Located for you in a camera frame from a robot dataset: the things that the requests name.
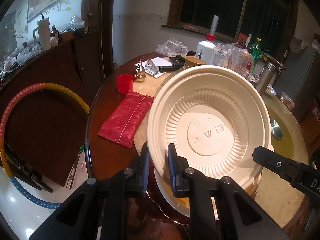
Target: red package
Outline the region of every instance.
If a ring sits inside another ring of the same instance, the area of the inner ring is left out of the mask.
[[[121,104],[101,126],[98,135],[131,148],[134,134],[152,101],[153,97],[129,91]]]

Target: white bottle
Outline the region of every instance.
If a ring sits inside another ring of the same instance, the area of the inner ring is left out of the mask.
[[[249,42],[251,40],[251,33],[249,34],[249,37],[247,38],[247,40],[245,41],[245,46],[249,45]]]
[[[207,34],[206,40],[201,41],[198,44],[196,57],[202,59],[207,65],[213,65],[214,60],[214,48],[216,45],[213,44],[214,36]]]

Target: gold jar lid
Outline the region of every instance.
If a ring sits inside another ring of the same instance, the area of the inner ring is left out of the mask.
[[[190,68],[190,67],[205,65],[205,62],[202,59],[199,59],[194,56],[186,56],[184,65]]]

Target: screw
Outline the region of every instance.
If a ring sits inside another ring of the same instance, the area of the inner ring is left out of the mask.
[[[95,178],[89,178],[89,179],[87,179],[87,184],[89,184],[89,185],[93,185],[93,184],[95,184],[96,183],[96,179]]]
[[[193,174],[195,172],[195,169],[189,167],[189,168],[186,168],[184,171],[186,172],[186,174]]]
[[[232,182],[231,178],[228,176],[224,176],[221,178],[222,182],[225,184],[230,184]]]
[[[131,168],[126,168],[126,169],[123,170],[123,173],[124,173],[125,175],[130,175],[130,174],[133,173],[133,169],[131,169]]]

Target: hula hoop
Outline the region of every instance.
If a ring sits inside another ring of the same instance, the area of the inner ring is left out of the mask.
[[[43,200],[40,200],[38,198],[36,198],[35,196],[31,195],[26,189],[23,188],[23,186],[17,181],[17,179],[13,176],[10,167],[8,165],[7,162],[7,158],[5,155],[5,151],[4,151],[4,130],[5,130],[5,125],[7,123],[9,114],[11,113],[11,111],[13,110],[14,106],[25,96],[39,91],[39,90],[53,90],[53,91],[57,91],[57,92],[62,92],[68,96],[70,96],[71,98],[73,98],[83,109],[84,111],[88,114],[89,113],[89,106],[81,99],[81,97],[79,97],[77,94],[75,94],[74,92],[72,92],[71,90],[69,90],[66,87],[57,85],[57,84],[52,84],[52,83],[38,83],[29,87],[26,87],[25,89],[21,90],[18,94],[15,95],[15,97],[10,101],[10,103],[7,105],[2,118],[1,118],[1,122],[0,122],[0,157],[1,157],[1,161],[2,161],[2,165],[3,168],[5,170],[5,173],[8,175],[9,179],[11,180],[11,182],[14,184],[14,186],[29,200],[31,200],[32,202],[49,208],[49,209],[56,209],[58,208],[58,206],[60,205],[59,203],[50,203],[50,202],[46,202]]]

